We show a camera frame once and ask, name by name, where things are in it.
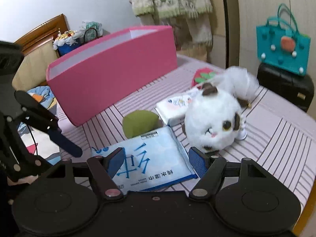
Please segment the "wet wipes package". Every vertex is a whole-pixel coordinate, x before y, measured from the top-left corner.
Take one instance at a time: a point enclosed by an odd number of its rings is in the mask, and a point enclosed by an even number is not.
[[[151,191],[197,178],[185,149],[168,126],[93,150],[92,156],[106,157],[119,147],[124,148],[125,159],[113,181],[124,194]]]
[[[194,87],[158,102],[155,109],[164,124],[172,127],[183,123],[189,104],[199,92],[200,90]]]

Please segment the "plush cat eye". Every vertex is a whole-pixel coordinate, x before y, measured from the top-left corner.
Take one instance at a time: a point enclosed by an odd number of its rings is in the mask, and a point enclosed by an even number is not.
[[[223,130],[228,131],[232,127],[232,123],[229,120],[223,122]]]

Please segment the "black suitcase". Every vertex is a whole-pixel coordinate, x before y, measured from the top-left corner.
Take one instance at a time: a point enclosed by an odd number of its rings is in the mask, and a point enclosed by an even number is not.
[[[309,75],[299,76],[283,69],[261,63],[259,84],[287,99],[307,112],[314,97],[314,84]]]

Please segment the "pink tag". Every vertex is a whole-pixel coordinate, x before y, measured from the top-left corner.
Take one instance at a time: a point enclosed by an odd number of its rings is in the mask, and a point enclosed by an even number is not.
[[[295,49],[295,41],[287,36],[281,37],[281,48],[287,52],[293,52]]]

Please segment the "blue gift bag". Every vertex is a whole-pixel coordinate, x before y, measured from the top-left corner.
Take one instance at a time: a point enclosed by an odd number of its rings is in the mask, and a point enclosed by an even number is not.
[[[283,9],[291,16],[295,29],[280,18]],[[281,47],[283,37],[289,37],[295,42],[293,51],[286,51]],[[276,17],[269,17],[265,25],[257,26],[259,60],[298,75],[306,74],[310,42],[309,36],[300,34],[293,14],[284,3],[280,4]]]
[[[63,46],[58,46],[59,55],[60,55],[60,56],[63,56],[63,55],[65,55],[66,53],[69,53],[69,52],[71,52],[72,50],[78,48],[78,47],[81,45],[80,39],[77,38],[75,41],[76,41],[76,42],[75,42],[73,45],[64,44]]]

